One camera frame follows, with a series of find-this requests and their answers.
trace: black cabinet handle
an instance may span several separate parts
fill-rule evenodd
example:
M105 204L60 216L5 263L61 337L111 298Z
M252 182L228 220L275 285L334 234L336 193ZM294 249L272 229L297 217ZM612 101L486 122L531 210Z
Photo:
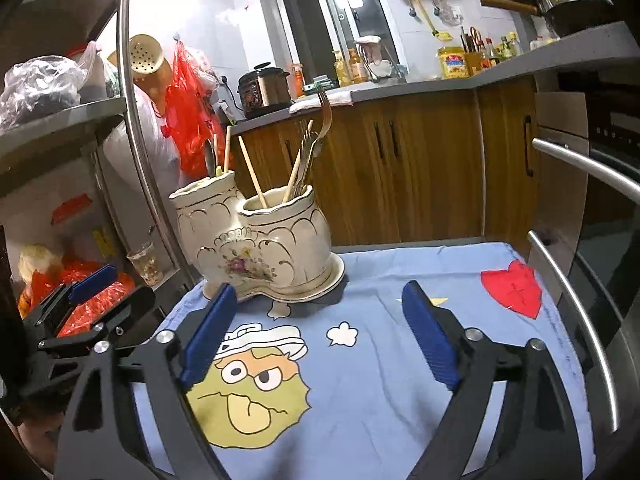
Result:
M531 116L525 115L522 121L522 134L524 136L524 168L527 176L533 177L533 170L529 167L529 149L527 147L529 141L527 139L527 124L531 125Z
M394 157L400 156L400 150L398 150L398 141L396 140L396 124L393 121L389 121L389 129L391 130L391 141L394 144Z
M291 164L291 167L293 168L293 157L291 156L291 143L289 142L289 139L286 139L284 141L284 145L287 147L287 155L289 155L289 163Z
M385 160L385 154L382 152L382 141L380 140L380 128L378 123L373 123L373 128L376 131L376 140L378 141L378 154L380 155L380 160Z

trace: red sticker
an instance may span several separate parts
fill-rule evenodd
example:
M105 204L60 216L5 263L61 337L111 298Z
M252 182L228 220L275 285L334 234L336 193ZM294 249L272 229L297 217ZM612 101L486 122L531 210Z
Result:
M536 319L542 306L542 290L533 269L513 260L508 270L484 270L480 279L495 301L518 314Z

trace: blue tablecloth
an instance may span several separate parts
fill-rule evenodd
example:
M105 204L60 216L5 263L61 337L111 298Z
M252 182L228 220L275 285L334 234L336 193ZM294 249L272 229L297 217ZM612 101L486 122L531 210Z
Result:
M487 243L401 248L342 256L340 286L317 301L245 301L228 349L190 402L231 478L242 480L404 480L429 443L450 392L436 382L402 315L401 291L417 280L434 303L492 340L544 340L556 362L578 427L584 476L594 467L591 420L578 359L542 286L536 319L487 293L480 273L520 259ZM176 305L159 330L176 328L206 306L202 284ZM145 386L134 388L154 464L171 472ZM497 383L467 471L484 463L498 421Z

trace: electric pressure cooker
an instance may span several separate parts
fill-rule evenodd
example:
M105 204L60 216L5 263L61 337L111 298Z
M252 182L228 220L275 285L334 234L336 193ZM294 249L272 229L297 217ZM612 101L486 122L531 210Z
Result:
M281 68L262 63L238 81L238 93L247 119L291 106L287 76Z

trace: white towel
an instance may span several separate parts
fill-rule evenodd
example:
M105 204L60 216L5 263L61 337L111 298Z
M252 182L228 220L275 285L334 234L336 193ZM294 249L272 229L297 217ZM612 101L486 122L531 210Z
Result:
M353 98L351 97L351 90L340 90L339 92L331 92L327 94L331 106L345 106L353 104ZM290 114L296 114L302 110L309 110L311 108L320 108L320 99L317 95L298 101L289 107Z

